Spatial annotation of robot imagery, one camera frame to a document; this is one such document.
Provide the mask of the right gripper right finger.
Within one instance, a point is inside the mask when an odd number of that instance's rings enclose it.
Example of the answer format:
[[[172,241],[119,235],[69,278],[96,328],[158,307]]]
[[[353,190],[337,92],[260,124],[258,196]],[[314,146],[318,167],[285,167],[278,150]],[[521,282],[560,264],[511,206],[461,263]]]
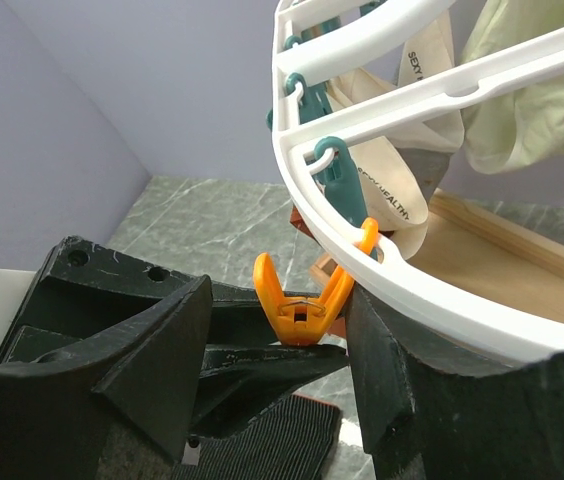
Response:
[[[412,393],[400,348],[362,287],[347,305],[346,334],[363,448],[371,453],[413,416]]]

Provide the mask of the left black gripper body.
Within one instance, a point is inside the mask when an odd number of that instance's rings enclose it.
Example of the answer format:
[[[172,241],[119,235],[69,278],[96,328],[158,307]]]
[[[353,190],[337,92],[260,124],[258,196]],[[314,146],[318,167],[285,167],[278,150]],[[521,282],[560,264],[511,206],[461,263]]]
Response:
[[[147,308],[191,281],[189,274],[155,265],[80,236],[56,244],[35,273],[0,345],[0,363],[18,357],[20,330],[33,327],[85,339]]]

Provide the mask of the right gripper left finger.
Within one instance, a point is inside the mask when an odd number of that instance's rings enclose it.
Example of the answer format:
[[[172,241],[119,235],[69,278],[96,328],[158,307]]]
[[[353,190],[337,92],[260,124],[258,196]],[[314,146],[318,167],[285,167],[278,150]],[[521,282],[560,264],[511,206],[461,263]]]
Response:
[[[169,459],[185,450],[212,305],[204,275],[134,316],[132,324],[147,320],[147,330],[94,388]]]

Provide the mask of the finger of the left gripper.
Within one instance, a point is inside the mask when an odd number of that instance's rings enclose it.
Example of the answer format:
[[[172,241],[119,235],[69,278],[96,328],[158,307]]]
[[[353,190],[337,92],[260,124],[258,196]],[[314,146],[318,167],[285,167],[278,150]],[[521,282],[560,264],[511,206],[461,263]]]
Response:
[[[300,387],[348,365],[342,347],[210,345],[199,375],[189,434],[228,438]]]

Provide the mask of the black striped underwear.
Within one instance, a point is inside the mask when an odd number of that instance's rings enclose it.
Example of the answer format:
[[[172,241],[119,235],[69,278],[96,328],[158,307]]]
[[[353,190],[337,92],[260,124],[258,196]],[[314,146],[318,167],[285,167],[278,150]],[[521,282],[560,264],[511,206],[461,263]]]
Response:
[[[196,466],[178,465],[174,479],[322,479],[338,443],[342,411],[292,395],[239,434],[204,438]]]

